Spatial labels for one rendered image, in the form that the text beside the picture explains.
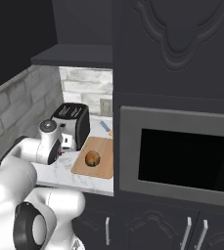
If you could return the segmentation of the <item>dark ornate base cabinet door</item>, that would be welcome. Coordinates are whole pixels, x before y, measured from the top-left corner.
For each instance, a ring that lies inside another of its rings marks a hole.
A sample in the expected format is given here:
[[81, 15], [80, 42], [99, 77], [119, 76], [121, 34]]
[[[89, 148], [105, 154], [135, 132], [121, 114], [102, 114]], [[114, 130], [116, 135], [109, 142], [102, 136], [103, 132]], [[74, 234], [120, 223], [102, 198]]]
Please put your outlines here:
[[135, 202], [123, 216], [124, 250], [180, 250], [187, 218], [191, 217], [188, 250], [198, 214], [187, 208]]
[[201, 250], [224, 250], [224, 214], [200, 212], [194, 234], [195, 245], [198, 242], [200, 226], [204, 219], [208, 220], [208, 231]]

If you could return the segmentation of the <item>dark wall cabinet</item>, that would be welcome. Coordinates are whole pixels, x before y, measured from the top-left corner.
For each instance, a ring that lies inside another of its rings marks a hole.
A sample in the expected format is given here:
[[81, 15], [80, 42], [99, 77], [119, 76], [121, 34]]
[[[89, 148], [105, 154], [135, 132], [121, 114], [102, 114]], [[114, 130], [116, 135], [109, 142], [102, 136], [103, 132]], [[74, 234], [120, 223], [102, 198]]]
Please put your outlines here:
[[112, 68], [112, 0], [52, 0], [57, 44], [32, 64]]

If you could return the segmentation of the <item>grey wall socket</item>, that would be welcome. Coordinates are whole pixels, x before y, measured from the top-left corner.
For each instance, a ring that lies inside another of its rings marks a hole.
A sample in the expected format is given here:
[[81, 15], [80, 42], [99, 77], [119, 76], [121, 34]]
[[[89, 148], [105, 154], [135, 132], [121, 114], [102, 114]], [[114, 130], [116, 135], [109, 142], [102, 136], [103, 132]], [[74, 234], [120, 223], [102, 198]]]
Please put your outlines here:
[[100, 99], [100, 111], [102, 116], [112, 117], [112, 100]]

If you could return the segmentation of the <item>brown bread roll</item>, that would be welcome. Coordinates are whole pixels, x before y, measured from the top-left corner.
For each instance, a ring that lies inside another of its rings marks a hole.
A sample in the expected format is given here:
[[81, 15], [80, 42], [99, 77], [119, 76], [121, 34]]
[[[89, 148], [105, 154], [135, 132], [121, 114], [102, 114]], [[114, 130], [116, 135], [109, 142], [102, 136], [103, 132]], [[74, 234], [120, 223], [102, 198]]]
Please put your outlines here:
[[90, 150], [85, 155], [85, 164], [89, 167], [96, 167], [101, 161], [100, 154], [95, 150]]

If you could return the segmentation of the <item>wooden cutting board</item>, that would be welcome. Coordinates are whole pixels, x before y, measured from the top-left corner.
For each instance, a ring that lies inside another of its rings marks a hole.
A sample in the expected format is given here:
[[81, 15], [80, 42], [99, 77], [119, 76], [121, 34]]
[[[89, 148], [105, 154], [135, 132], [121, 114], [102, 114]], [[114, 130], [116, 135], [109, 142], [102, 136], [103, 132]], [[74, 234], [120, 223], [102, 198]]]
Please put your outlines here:
[[[85, 155], [95, 150], [100, 154], [101, 161], [96, 167], [85, 164]], [[113, 139], [89, 137], [75, 160], [71, 172], [73, 174], [110, 179], [113, 176]]]

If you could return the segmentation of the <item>dark plain cabinet door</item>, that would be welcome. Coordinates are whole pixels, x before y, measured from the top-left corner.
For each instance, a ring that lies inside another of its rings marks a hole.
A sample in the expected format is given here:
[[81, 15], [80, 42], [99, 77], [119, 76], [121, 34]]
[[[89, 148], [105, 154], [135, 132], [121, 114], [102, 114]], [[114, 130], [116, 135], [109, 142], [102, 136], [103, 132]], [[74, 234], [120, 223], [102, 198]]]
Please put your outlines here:
[[56, 43], [52, 0], [0, 0], [0, 86]]

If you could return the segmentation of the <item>grey built-in microwave oven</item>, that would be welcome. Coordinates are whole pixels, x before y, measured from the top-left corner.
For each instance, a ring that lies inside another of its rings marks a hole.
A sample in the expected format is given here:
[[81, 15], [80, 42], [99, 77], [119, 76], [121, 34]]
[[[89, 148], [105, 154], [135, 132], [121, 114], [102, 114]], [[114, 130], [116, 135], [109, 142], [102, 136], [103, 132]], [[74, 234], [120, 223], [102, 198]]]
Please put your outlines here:
[[224, 114], [123, 106], [119, 188], [224, 206]]

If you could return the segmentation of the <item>dark narrow base cabinet door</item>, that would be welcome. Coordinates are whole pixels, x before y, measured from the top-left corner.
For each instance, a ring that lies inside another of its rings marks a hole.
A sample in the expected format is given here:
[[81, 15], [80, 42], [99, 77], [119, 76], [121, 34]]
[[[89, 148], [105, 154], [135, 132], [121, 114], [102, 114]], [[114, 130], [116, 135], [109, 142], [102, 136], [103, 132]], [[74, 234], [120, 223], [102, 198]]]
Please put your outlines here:
[[[85, 250], [124, 250], [123, 216], [125, 203], [113, 196], [84, 193], [83, 213], [72, 220], [75, 234]], [[110, 245], [106, 245], [105, 221], [110, 217]]]

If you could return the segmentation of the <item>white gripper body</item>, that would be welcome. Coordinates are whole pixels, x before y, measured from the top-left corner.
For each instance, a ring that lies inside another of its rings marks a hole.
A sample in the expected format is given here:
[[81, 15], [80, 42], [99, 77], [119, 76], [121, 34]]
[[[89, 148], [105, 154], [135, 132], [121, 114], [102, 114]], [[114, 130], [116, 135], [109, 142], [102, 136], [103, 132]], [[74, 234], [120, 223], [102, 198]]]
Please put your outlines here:
[[74, 137], [69, 134], [62, 134], [63, 141], [62, 141], [62, 149], [64, 151], [76, 151], [76, 143]]

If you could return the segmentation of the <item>black toaster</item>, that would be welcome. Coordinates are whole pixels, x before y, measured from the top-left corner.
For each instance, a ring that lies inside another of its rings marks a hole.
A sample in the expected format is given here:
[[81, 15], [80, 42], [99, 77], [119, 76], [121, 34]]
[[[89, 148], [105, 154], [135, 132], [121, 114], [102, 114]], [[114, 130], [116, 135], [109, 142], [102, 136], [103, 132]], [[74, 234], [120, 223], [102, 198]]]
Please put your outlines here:
[[63, 134], [74, 137], [76, 151], [81, 150], [90, 133], [89, 107], [86, 104], [63, 103], [51, 119], [57, 122]]

